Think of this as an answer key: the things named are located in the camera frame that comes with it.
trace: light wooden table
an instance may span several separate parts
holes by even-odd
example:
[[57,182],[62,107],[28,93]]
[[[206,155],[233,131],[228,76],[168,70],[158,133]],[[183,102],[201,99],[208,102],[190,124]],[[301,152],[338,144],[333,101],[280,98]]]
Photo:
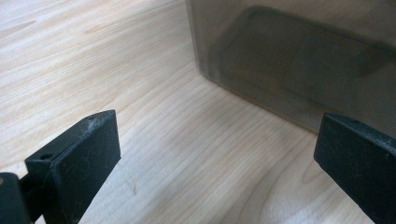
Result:
[[2,1],[0,55],[2,172],[117,111],[122,160],[80,223],[371,223],[315,134],[199,74],[184,0]]

